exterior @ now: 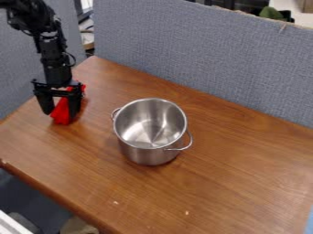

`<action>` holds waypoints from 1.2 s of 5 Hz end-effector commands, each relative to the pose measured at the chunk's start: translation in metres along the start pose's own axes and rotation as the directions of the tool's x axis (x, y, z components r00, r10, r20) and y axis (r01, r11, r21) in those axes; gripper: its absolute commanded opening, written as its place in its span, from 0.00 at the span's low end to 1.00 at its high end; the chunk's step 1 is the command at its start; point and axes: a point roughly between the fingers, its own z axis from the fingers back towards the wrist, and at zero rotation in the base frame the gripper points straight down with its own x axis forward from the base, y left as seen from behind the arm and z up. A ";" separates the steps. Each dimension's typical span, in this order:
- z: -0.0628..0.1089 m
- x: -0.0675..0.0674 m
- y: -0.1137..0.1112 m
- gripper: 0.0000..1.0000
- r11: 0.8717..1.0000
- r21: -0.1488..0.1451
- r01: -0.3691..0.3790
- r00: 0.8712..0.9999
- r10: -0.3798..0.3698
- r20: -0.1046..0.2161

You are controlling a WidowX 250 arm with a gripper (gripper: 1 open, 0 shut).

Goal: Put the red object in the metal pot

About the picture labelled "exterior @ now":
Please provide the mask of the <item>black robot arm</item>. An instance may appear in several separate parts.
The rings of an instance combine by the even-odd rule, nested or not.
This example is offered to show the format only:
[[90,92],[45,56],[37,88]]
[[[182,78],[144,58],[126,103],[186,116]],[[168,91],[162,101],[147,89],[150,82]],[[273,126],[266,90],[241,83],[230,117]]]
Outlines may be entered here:
[[72,121],[80,111],[83,84],[72,77],[76,58],[67,52],[61,20],[44,0],[0,0],[0,9],[7,11],[8,25],[36,44],[44,81],[32,79],[32,84],[41,111],[49,115],[57,110],[57,97],[67,104],[65,116]]

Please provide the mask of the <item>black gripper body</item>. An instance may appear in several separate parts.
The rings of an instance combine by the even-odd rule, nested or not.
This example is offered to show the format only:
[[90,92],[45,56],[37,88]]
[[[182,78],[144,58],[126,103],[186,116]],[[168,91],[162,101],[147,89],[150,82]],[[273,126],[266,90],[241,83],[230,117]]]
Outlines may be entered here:
[[72,78],[71,56],[41,57],[44,80],[32,80],[37,98],[78,97],[82,95],[82,83]]

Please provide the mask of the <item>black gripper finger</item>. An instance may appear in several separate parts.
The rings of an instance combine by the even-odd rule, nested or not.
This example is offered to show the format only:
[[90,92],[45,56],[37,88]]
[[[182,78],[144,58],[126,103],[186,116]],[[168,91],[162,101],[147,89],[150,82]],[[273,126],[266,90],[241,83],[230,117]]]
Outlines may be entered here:
[[68,94],[67,101],[68,101],[69,119],[73,119],[79,114],[82,97],[83,95],[80,91],[75,91]]
[[36,93],[36,100],[39,103],[39,106],[41,108],[41,111],[49,115],[53,111],[55,104],[53,104],[53,98],[49,93]]

